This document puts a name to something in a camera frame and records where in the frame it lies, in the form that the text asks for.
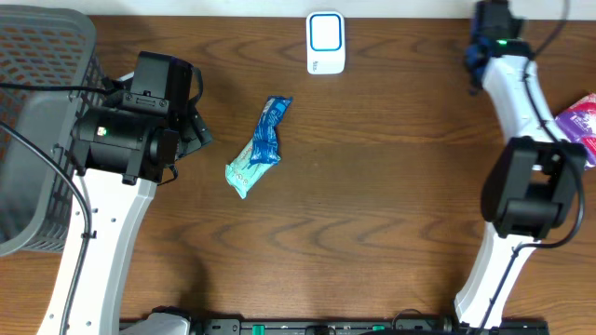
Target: crumpled plastic package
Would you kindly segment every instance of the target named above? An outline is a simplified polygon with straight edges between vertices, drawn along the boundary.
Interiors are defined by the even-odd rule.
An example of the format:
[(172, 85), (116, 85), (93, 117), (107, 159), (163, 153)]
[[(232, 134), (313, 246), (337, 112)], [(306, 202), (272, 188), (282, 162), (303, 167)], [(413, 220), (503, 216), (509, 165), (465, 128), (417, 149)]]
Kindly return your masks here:
[(281, 160), (275, 127), (283, 119), (291, 101), (292, 98), (269, 97), (252, 140), (231, 164), (225, 166), (225, 179), (242, 199), (246, 198), (252, 185)]
[(596, 94), (591, 93), (567, 108), (555, 122), (570, 142), (586, 147), (586, 169), (596, 166)]

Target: gray plastic basket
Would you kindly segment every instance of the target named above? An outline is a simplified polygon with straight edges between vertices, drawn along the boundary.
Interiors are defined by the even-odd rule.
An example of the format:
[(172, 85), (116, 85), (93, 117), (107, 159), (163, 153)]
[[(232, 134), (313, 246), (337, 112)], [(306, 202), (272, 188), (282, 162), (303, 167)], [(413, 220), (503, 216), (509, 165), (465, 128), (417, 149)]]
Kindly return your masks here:
[[(0, 82), (100, 87), (95, 27), (70, 9), (0, 6)], [(72, 175), (66, 158), (76, 118), (102, 97), (88, 92), (0, 88), (0, 119)], [(0, 256), (19, 249), (60, 252), (72, 194), (38, 157), (0, 130)]]

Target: wood grain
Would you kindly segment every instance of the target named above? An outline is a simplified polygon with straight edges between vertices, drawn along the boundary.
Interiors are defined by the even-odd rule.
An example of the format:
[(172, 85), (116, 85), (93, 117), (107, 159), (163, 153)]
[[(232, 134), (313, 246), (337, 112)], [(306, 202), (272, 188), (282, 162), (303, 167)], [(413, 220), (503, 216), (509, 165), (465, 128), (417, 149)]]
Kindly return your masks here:
[[(141, 50), (200, 67), (200, 112), (216, 139), (158, 189), (135, 245), (123, 318), (158, 305), (247, 318), (383, 318), (450, 312), (481, 243), (481, 186), (503, 148), (485, 93), (462, 66), (466, 20), (347, 20), (345, 72), (305, 68), (303, 20), (94, 17), (105, 72)], [(533, 22), (529, 39), (553, 27)], [(539, 60), (557, 112), (596, 89), (596, 23), (571, 23)], [(293, 96), (282, 162), (240, 200), (224, 166), (251, 138), (268, 95)], [(537, 251), (505, 315), (552, 334), (596, 327), (596, 175), (587, 219), (560, 250)], [(563, 236), (567, 226), (553, 231)], [(0, 332), (33, 333), (60, 255), (0, 259)]]

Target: black cable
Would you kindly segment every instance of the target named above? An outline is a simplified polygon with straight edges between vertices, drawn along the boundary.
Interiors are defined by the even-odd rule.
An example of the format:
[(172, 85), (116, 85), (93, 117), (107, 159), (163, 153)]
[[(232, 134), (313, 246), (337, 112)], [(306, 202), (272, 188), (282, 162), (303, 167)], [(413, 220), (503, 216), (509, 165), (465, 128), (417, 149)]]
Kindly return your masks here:
[[(403, 311), (401, 311), (397, 315), (395, 315), (395, 317), (393, 318), (393, 320), (391, 320), (391, 329), (396, 330), (395, 329), (395, 326), (396, 326), (396, 323), (398, 322), (398, 320), (400, 319), (400, 316), (402, 316), (404, 314), (408, 314), (408, 313), (417, 313), (417, 314), (420, 314), (420, 315), (422, 314), (422, 312), (418, 311), (415, 308), (404, 309)], [(432, 329), (432, 326), (430, 325), (430, 323), (428, 322), (428, 320), (425, 320), (425, 322)]]
[(68, 289), (68, 295), (66, 296), (66, 302), (64, 304), (64, 311), (62, 313), (60, 334), (63, 335), (66, 334), (66, 330), (68, 329), (68, 318), (70, 316), (71, 308), (73, 306), (73, 298), (75, 297), (76, 286), (81, 275), (81, 269), (83, 268), (85, 256), (87, 255), (89, 239), (91, 238), (91, 212), (83, 195), (76, 188), (75, 184), (68, 177), (66, 172), (64, 172), (64, 170), (58, 164), (56, 164), (56, 162), (54, 162), (46, 153), (39, 149), (35, 144), (31, 143), (29, 140), (23, 137), (18, 131), (9, 127), (6, 123), (0, 121), (0, 128), (7, 132), (15, 140), (19, 141), (27, 149), (31, 150), (37, 157), (39, 157), (42, 161), (44, 161), (44, 163), (46, 163), (50, 168), (52, 168), (56, 172), (56, 174), (59, 175), (64, 180), (64, 182), (66, 182), (68, 188), (70, 188), (71, 191), (73, 191), (73, 195), (76, 198), (76, 201), (78, 201), (83, 211), (83, 218), (85, 220), (85, 229), (83, 230), (82, 235), (83, 242), (81, 243), (81, 250), (78, 253), (76, 266), (74, 268), (73, 280), (71, 281), (71, 286)]
[(0, 83), (0, 88), (12, 88), (12, 89), (22, 89), (22, 90), (34, 90), (34, 91), (86, 91), (86, 92), (93, 92), (99, 93), (104, 96), (110, 95), (110, 92), (103, 88), (98, 87), (81, 87), (81, 86), (31, 86), (31, 85), (23, 85), (23, 84), (11, 84), (11, 83)]
[(178, 179), (178, 168), (173, 164), (168, 165), (168, 168), (171, 171), (172, 178), (167, 181), (160, 182), (157, 186), (162, 186)]
[(203, 84), (203, 75), (201, 74), (201, 71), (197, 67), (193, 67), (193, 74), (195, 75), (196, 82), (198, 83), (198, 92), (193, 98), (191, 98), (188, 101), (188, 105), (187, 105), (188, 110), (187, 110), (186, 114), (188, 117), (188, 122), (190, 123), (190, 127), (195, 132), (196, 139), (200, 141), (201, 130), (205, 130), (205, 129), (199, 129), (198, 126), (196, 125), (197, 119), (200, 118), (200, 115), (198, 114), (198, 110), (196, 109), (196, 104), (203, 96), (203, 91), (205, 90), (205, 88), (204, 88), (204, 84)]
[[(525, 66), (523, 67), (522, 81), (523, 81), (523, 84), (525, 87), (526, 94), (528, 96), (528, 99), (530, 100), (530, 104), (532, 105), (532, 109), (534, 110), (535, 116), (538, 119), (540, 126), (544, 129), (544, 131), (547, 133), (547, 135), (553, 141), (553, 143), (561, 143), (561, 141), (559, 141), (559, 139), (557, 139), (557, 137), (554, 136), (552, 131), (550, 131), (550, 129), (547, 127), (548, 121), (544, 120), (542, 118), (542, 115), (538, 111), (538, 107), (536, 106), (534, 97), (532, 96), (532, 91), (530, 89), (530, 85), (528, 83), (528, 78), (530, 77), (530, 75), (528, 74), (528, 69), (529, 69), (532, 61), (534, 61), (550, 45), (550, 43), (552, 43), (552, 41), (554, 41), (557, 38), (557, 36), (561, 33), (561, 31), (567, 24), (567, 21), (569, 18), (570, 6), (571, 6), (571, 0), (564, 0), (561, 20), (559, 21), (559, 23), (557, 24), (555, 29), (552, 31), (552, 33), (549, 35), (549, 37), (547, 37), (547, 39), (544, 41), (544, 43), (536, 50), (536, 52), (530, 58), (528, 58), (528, 61), (525, 63)], [(477, 328), (477, 330), (475, 332), (476, 335), (480, 334), (483, 331), (484, 327), (486, 326), (486, 323), (488, 322), (488, 317), (490, 316), (491, 312), (493, 311), (494, 304), (495, 304), (499, 294), (501, 293), (503, 286), (505, 285), (505, 281), (507, 280), (509, 273), (511, 272), (513, 263), (520, 255), (520, 251), (524, 248), (558, 248), (558, 247), (562, 247), (565, 244), (569, 243), (576, 236), (577, 232), (579, 231), (579, 228), (581, 228), (581, 223), (584, 220), (584, 213), (585, 213), (585, 207), (586, 207), (586, 195), (584, 193), (584, 186), (582, 184), (581, 172), (580, 172), (580, 168), (582, 168), (582, 167), (576, 167), (575, 163), (571, 159), (569, 159), (570, 155), (566, 152), (564, 147), (562, 147), (560, 145), (559, 148), (569, 163), (571, 172), (574, 175), (574, 181), (576, 183), (577, 215), (576, 215), (576, 221), (574, 223), (574, 226), (571, 229), (571, 231), (569, 232), (569, 234), (567, 234), (566, 237), (564, 237), (562, 240), (560, 240), (558, 242), (548, 243), (548, 244), (525, 243), (525, 244), (520, 244), (513, 249), (513, 253), (511, 254), (511, 260), (509, 261), (509, 264), (508, 264), (505, 272), (503, 273), (501, 280), (499, 281), (499, 285), (497, 286), (496, 291), (494, 292), (493, 298), (489, 300), (488, 309), (486, 311), (486, 314), (484, 314), (484, 318), (482, 319), (481, 326), (479, 328)]]

